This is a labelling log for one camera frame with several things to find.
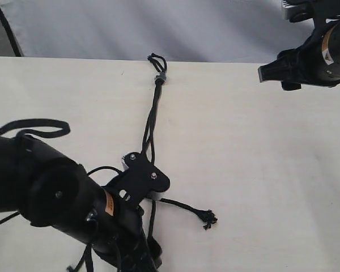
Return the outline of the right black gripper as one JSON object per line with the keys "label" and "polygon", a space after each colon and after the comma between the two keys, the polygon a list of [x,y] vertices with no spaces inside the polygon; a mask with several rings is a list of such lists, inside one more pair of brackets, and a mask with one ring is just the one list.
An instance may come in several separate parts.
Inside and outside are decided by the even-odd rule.
{"label": "right black gripper", "polygon": [[321,53],[323,38],[314,30],[298,48],[280,52],[275,61],[258,68],[259,81],[279,81],[285,91],[299,90],[302,85],[326,87],[329,81]]}

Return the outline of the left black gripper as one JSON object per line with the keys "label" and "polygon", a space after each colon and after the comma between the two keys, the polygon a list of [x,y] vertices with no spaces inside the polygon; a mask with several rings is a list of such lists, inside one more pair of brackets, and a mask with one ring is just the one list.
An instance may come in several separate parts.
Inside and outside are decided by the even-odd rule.
{"label": "left black gripper", "polygon": [[84,207],[84,242],[118,271],[158,271],[162,248],[143,230],[143,210],[120,198],[91,198]]}

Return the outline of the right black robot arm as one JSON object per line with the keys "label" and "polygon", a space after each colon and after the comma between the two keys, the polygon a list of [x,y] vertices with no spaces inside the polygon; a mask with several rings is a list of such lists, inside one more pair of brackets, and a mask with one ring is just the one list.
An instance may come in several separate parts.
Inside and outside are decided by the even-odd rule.
{"label": "right black robot arm", "polygon": [[340,20],[329,25],[316,43],[282,51],[275,61],[260,66],[260,82],[281,82],[285,91],[340,84]]}

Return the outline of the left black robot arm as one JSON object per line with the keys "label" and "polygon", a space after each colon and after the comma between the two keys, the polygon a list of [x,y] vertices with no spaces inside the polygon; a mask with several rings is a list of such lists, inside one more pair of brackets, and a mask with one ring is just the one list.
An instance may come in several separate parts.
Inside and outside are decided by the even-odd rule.
{"label": "left black robot arm", "polygon": [[140,202],[169,179],[144,155],[101,186],[85,168],[30,135],[0,137],[0,212],[18,211],[34,227],[53,227],[88,245],[121,271],[157,271],[161,249],[147,239]]}

